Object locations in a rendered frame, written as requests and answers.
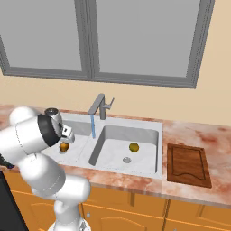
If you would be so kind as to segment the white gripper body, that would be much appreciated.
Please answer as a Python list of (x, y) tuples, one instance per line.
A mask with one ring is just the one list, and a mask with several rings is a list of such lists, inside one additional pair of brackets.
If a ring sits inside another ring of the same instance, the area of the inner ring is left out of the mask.
[(73, 133), (62, 134), (60, 139), (65, 143), (74, 143), (75, 142), (75, 135)]

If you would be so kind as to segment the grey sink faucet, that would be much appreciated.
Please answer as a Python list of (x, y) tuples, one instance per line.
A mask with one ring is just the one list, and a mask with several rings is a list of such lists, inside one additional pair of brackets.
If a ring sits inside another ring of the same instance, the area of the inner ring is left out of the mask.
[(99, 117), (101, 120), (106, 119), (106, 110), (110, 110), (111, 106), (114, 102), (114, 99), (111, 100), (110, 104), (107, 104), (105, 101), (105, 95), (104, 94), (99, 94), (97, 98), (95, 99), (94, 103), (88, 110), (88, 114), (90, 116), (93, 116), (97, 111), (99, 111)]

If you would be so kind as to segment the white double sink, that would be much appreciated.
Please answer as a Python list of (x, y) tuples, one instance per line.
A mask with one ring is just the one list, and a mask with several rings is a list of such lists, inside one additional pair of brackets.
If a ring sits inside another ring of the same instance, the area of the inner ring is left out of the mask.
[[(57, 163), (100, 171), (160, 180), (162, 178), (162, 124), (132, 119), (94, 116), (96, 138), (92, 138), (89, 115), (64, 113), (63, 124), (72, 128), (75, 142), (66, 152), (56, 144), (43, 151)], [(138, 152), (129, 150), (139, 145)]]

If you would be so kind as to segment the brown wooden cutting board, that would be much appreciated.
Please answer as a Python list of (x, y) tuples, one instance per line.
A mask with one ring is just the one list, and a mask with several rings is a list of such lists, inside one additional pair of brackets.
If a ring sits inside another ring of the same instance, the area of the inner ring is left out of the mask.
[(212, 188), (205, 150), (178, 144), (167, 147), (167, 181)]

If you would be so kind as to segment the blue water stream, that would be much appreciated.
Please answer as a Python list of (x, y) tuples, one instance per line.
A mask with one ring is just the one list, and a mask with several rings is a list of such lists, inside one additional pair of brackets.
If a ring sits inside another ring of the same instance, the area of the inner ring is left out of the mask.
[(92, 138), (95, 139), (95, 138), (96, 138), (96, 128), (95, 128), (94, 116), (91, 115), (91, 116), (90, 116), (90, 119), (91, 119)]

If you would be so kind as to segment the orange wooden cupboard door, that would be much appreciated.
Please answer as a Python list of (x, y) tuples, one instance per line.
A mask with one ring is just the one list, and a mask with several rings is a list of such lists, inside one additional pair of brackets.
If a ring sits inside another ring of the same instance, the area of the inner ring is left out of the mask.
[(48, 231), (56, 219), (54, 201), (33, 195), (19, 173), (6, 171), (4, 176), (28, 230)]
[(170, 200), (164, 231), (231, 231), (231, 208)]
[(158, 197), (93, 187), (81, 209), (92, 231), (162, 231), (166, 203)]

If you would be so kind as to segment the black appliance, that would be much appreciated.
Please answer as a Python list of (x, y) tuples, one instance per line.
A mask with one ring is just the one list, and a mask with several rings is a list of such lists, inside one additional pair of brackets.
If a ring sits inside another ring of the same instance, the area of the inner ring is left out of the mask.
[(0, 171), (0, 231), (29, 231), (12, 194), (22, 185), (18, 173)]

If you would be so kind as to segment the grey framed window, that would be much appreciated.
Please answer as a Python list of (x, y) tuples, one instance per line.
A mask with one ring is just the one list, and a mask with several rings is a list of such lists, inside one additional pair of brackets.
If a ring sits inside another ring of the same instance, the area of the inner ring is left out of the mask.
[(194, 88), (215, 0), (0, 0), (6, 76)]

